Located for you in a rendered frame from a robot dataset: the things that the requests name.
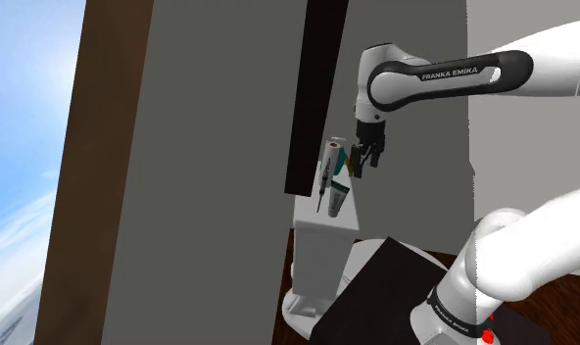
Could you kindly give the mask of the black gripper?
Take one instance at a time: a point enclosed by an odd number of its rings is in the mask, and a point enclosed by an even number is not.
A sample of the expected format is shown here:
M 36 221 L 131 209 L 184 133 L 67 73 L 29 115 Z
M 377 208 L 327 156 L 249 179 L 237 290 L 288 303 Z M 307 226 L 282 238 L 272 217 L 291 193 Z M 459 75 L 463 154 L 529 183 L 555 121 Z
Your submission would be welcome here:
M 370 154 L 370 165 L 377 168 L 385 148 L 386 122 L 368 123 L 357 120 L 356 136 L 360 144 L 353 144 L 350 152 L 353 177 L 363 177 L 363 165 Z

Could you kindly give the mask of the dark robot stand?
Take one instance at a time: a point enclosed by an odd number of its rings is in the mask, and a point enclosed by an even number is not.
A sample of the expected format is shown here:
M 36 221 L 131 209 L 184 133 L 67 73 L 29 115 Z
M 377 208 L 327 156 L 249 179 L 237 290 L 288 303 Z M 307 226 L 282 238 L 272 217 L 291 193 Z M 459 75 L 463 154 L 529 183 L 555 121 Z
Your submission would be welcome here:
M 316 323 L 310 345 L 421 345 L 411 311 L 445 272 L 405 244 L 385 239 Z M 492 344 L 472 338 L 462 344 L 434 333 L 427 345 L 552 345 L 548 331 L 505 305 L 493 313 L 492 331 Z

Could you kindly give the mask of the white and green tube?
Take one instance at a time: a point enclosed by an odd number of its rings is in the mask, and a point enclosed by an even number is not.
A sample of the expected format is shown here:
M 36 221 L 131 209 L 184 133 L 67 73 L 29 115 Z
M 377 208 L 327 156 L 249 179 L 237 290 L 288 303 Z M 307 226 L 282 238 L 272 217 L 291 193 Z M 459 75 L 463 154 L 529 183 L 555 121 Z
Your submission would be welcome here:
M 336 218 L 343 206 L 343 203 L 348 196 L 351 188 L 335 180 L 331 181 L 330 194 L 329 194 L 329 204 L 328 204 L 328 215 L 332 218 Z

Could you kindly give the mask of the white paper roll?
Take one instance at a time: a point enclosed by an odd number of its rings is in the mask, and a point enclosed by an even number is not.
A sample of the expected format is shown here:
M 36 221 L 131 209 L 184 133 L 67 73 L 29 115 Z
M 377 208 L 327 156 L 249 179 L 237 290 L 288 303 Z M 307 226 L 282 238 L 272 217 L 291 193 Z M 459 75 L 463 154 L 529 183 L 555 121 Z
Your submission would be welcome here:
M 331 160 L 330 163 L 330 170 L 329 173 L 332 173 L 334 175 L 334 170 L 335 170 L 335 166 L 336 166 L 336 162 L 337 162 L 337 154 L 339 152 L 340 146 L 338 144 L 336 144 L 335 142 L 333 142 L 332 140 L 328 140 L 325 145 L 324 145 L 324 149 L 323 149 L 323 155 L 322 155 L 322 160 L 326 160 L 327 158 L 329 158 Z

